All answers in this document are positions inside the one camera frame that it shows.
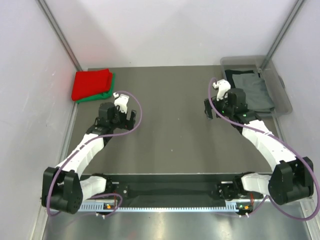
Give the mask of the grey t shirt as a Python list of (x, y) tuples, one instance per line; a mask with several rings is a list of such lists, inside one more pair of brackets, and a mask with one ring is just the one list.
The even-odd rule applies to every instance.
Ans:
[(249, 110), (256, 112), (269, 112), (275, 105), (271, 99), (266, 83), (257, 75), (233, 76), (236, 88), (242, 89), (246, 95), (246, 103)]

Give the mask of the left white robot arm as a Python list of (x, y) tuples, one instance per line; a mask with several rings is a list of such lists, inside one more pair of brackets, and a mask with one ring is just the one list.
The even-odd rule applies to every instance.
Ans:
[(102, 103), (93, 125), (71, 154), (57, 166), (45, 169), (41, 205), (49, 216), (60, 212), (75, 214), (84, 201), (96, 195), (106, 199), (113, 194), (114, 187), (105, 175), (95, 173), (85, 180), (81, 176), (94, 157), (116, 136), (116, 129), (124, 130), (127, 135), (139, 125), (136, 110), (128, 113), (126, 107), (125, 103)]

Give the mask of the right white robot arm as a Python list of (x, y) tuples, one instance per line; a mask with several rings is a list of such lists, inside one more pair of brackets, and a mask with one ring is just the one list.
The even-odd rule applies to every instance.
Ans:
[(223, 116), (232, 126), (261, 153), (269, 164), (272, 174), (247, 172), (235, 178), (233, 192), (245, 198), (251, 192), (268, 195), (278, 205), (310, 197), (314, 193), (314, 181), (308, 169), (313, 168), (309, 159), (301, 162), (288, 147), (275, 139), (265, 123), (248, 109), (246, 94), (242, 89), (213, 86), (218, 90), (215, 97), (204, 101), (209, 119)]

